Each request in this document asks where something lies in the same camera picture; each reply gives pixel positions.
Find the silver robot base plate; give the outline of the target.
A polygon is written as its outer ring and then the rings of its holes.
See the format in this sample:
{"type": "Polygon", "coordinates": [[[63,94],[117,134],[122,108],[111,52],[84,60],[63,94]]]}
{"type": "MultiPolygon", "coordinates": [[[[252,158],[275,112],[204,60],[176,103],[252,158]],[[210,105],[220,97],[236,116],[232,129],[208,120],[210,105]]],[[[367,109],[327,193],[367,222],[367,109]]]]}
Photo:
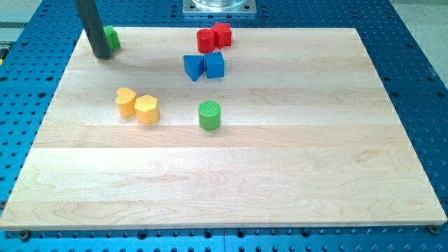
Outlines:
{"type": "Polygon", "coordinates": [[[256,0],[182,0],[183,13],[199,14],[228,14],[257,12],[256,0]]]}

